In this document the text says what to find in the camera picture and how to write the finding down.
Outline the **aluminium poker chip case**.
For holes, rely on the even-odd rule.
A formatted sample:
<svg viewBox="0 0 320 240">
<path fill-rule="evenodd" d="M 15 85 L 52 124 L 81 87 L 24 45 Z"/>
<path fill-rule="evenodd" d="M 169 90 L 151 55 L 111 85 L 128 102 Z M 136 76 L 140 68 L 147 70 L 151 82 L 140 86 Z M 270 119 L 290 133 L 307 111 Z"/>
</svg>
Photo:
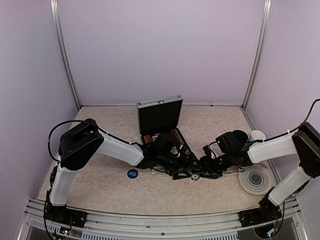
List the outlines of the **aluminium poker chip case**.
<svg viewBox="0 0 320 240">
<path fill-rule="evenodd" d="M 142 142 L 146 135 L 156 140 L 159 135 L 171 134 L 172 129 L 177 129 L 188 146 L 178 128 L 182 105 L 183 97 L 180 94 L 137 102 L 138 126 Z"/>
</svg>

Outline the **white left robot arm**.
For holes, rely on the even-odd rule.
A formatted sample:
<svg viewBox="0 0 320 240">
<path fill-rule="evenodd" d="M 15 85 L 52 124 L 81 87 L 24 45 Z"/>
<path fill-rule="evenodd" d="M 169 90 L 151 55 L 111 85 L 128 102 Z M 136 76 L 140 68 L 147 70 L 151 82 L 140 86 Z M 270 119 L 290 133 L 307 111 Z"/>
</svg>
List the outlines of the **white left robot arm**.
<svg viewBox="0 0 320 240">
<path fill-rule="evenodd" d="M 56 166 L 50 176 L 49 212 L 63 223 L 70 218 L 64 207 L 73 180 L 95 155 L 119 160 L 137 169 L 161 167 L 165 174 L 177 180 L 190 177 L 197 166 L 197 158 L 184 140 L 171 132 L 156 139 L 146 135 L 142 143 L 125 141 L 100 128 L 92 118 L 75 120 L 76 125 L 60 137 Z"/>
</svg>

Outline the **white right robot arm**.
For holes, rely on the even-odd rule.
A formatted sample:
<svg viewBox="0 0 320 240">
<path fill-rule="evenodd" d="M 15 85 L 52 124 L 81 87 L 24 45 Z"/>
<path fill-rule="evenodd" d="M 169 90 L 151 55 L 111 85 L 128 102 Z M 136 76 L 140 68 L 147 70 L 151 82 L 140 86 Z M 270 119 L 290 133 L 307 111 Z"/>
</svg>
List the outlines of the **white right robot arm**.
<svg viewBox="0 0 320 240">
<path fill-rule="evenodd" d="M 205 156 L 199 160 L 200 173 L 215 179 L 231 167 L 243 168 L 284 156 L 298 156 L 299 164 L 266 194 L 267 202 L 257 208 L 255 216 L 260 222 L 268 221 L 276 212 L 275 206 L 320 175 L 320 134 L 308 122 L 270 139 L 250 141 L 245 132 L 235 130 L 220 135 L 215 141 L 223 154 L 213 158 L 210 148 L 205 146 Z"/>
</svg>

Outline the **blue round button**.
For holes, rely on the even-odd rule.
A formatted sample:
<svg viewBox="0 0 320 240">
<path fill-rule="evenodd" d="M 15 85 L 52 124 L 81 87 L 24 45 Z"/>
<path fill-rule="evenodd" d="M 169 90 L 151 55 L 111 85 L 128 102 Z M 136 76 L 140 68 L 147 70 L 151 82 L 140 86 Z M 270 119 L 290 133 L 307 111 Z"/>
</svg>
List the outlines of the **blue round button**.
<svg viewBox="0 0 320 240">
<path fill-rule="evenodd" d="M 139 175 L 139 172 L 136 170 L 136 169 L 130 169 L 128 172 L 127 172 L 127 176 L 130 178 L 130 179 L 135 179 L 137 178 Z"/>
</svg>

